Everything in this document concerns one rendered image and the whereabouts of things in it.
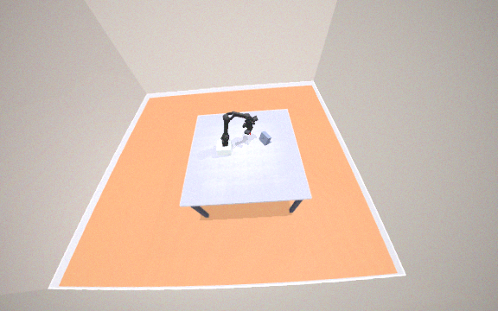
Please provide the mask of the grey-blue flat panel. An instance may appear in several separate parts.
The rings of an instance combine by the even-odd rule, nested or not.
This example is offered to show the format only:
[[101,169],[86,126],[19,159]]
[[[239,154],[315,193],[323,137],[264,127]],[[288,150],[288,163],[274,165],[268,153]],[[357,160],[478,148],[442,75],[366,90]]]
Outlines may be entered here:
[[265,132],[265,131],[262,131],[261,134],[260,134],[260,137],[259,137],[259,140],[264,144],[264,145],[267,145],[269,143],[271,143],[271,137]]

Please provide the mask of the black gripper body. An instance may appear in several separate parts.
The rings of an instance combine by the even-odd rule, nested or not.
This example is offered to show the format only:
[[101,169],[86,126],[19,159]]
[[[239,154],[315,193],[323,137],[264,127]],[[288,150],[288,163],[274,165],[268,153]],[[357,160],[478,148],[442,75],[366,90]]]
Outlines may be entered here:
[[245,131],[244,131],[244,134],[247,134],[247,135],[249,135],[249,134],[250,134],[250,131],[251,131],[252,125],[255,125],[255,122],[252,122],[252,124],[251,124],[251,125],[246,125],[246,126],[247,126],[247,130],[245,130]]

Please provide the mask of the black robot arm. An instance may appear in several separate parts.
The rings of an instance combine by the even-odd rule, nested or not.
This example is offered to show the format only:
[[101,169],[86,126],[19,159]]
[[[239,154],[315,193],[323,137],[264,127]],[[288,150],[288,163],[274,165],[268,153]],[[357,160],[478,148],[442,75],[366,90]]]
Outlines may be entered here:
[[[229,117],[228,115],[232,115],[232,116]],[[246,125],[251,125],[252,122],[256,122],[259,120],[257,115],[252,117],[249,113],[240,113],[237,111],[230,111],[230,112],[227,112],[224,115],[222,115],[222,118],[224,121],[224,133],[222,134],[222,137],[220,138],[221,142],[222,142],[222,147],[228,146],[228,140],[230,139],[229,138],[230,136],[228,134],[228,124],[230,123],[230,121],[234,117],[242,117],[245,119],[245,123],[243,123],[243,125],[242,125],[243,128],[245,128],[245,127],[247,128]]]

